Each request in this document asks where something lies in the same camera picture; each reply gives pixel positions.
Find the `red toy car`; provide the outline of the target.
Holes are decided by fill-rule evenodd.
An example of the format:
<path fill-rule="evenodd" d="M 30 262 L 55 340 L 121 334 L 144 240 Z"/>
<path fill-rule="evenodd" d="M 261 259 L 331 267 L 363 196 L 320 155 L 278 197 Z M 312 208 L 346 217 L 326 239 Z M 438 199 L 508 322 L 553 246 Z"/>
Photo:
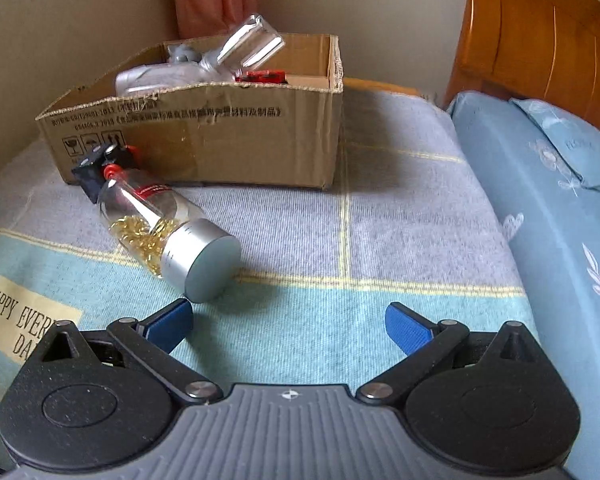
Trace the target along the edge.
<path fill-rule="evenodd" d="M 283 70 L 244 70 L 234 76 L 234 81 L 246 84 L 288 84 Z"/>

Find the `black red toy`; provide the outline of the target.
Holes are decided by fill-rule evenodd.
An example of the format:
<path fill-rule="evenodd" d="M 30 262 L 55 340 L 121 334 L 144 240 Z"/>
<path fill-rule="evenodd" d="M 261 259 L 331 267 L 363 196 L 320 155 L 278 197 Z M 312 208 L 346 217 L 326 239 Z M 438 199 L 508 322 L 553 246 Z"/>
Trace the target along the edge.
<path fill-rule="evenodd" d="M 96 204 L 100 190 L 111 176 L 137 168 L 139 162 L 140 155 L 134 146 L 109 142 L 96 146 L 71 173 L 91 203 Z"/>

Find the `glass jar with gold capsules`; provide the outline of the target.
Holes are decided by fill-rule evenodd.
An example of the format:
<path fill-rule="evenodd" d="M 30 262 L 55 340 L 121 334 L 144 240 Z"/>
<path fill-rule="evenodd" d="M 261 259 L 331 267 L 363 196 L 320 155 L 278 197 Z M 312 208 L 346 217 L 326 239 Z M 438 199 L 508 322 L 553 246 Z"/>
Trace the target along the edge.
<path fill-rule="evenodd" d="M 104 177 L 97 206 L 120 245 L 194 304 L 218 296 L 242 258 L 239 240 L 142 170 L 109 164 Z"/>

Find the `blue floral pillow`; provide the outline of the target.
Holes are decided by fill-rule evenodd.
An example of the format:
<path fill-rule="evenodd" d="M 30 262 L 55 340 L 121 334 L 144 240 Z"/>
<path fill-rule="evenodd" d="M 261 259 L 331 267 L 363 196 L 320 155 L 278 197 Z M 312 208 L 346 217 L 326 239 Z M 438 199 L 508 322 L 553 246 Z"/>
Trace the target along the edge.
<path fill-rule="evenodd" d="M 544 101 L 511 99 L 510 102 L 540 128 L 585 188 L 600 191 L 600 130 Z"/>

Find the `clear glass cup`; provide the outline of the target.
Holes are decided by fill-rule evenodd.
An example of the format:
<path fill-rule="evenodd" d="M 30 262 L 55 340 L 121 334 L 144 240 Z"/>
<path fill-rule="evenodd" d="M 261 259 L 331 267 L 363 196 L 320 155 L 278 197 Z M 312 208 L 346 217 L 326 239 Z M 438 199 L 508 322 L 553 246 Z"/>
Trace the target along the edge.
<path fill-rule="evenodd" d="M 202 55 L 201 68 L 216 80 L 233 81 L 257 70 L 285 45 L 283 36 L 260 14 L 251 14 L 221 47 Z"/>

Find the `blue floral bed sheet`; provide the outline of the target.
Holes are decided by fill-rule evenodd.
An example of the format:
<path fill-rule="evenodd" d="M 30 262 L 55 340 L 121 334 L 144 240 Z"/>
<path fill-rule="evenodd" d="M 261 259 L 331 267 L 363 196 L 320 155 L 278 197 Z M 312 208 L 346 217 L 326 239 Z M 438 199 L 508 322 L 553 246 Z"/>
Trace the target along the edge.
<path fill-rule="evenodd" d="M 600 191 L 581 184 L 510 100 L 465 91 L 448 112 L 501 222 L 539 340 L 579 405 L 567 467 L 600 479 Z"/>

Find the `wooden bed headboard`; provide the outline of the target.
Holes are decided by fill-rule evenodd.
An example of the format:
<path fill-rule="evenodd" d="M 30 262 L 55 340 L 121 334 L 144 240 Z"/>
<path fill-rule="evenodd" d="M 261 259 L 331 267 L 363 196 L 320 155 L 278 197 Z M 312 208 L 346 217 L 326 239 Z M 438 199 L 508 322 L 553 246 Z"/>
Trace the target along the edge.
<path fill-rule="evenodd" d="M 540 99 L 600 129 L 600 2 L 466 0 L 443 102 Z"/>

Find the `brown cardboard box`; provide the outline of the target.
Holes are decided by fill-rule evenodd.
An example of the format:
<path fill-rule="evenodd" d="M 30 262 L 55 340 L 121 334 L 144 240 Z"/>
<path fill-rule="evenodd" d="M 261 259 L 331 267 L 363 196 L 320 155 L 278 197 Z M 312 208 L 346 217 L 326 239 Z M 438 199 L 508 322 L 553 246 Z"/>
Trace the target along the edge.
<path fill-rule="evenodd" d="M 97 145 L 136 148 L 140 166 L 173 184 L 227 183 L 329 188 L 341 130 L 343 69 L 338 37 L 285 34 L 267 63 L 284 84 L 195 84 L 117 96 L 130 68 L 166 62 L 156 44 L 88 86 L 66 92 L 35 119 L 65 182 Z"/>

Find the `grey plush toy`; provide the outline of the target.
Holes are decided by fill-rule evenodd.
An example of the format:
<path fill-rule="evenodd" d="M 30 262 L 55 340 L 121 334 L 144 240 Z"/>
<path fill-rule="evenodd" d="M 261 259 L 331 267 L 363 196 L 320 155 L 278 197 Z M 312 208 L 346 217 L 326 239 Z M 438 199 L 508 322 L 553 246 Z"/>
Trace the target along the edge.
<path fill-rule="evenodd" d="M 169 44 L 166 50 L 169 53 L 169 64 L 199 63 L 202 59 L 202 54 L 187 44 Z"/>

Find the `white translucent plastic container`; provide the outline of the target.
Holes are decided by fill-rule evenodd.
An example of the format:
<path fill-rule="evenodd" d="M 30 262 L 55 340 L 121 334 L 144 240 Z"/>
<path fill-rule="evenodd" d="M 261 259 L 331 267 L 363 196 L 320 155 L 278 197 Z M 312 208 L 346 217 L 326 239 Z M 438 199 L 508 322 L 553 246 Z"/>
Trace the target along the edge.
<path fill-rule="evenodd" d="M 150 64 L 135 66 L 118 73 L 114 81 L 114 90 L 117 96 L 132 96 L 192 84 L 233 80 L 231 74 L 207 70 L 195 62 Z"/>

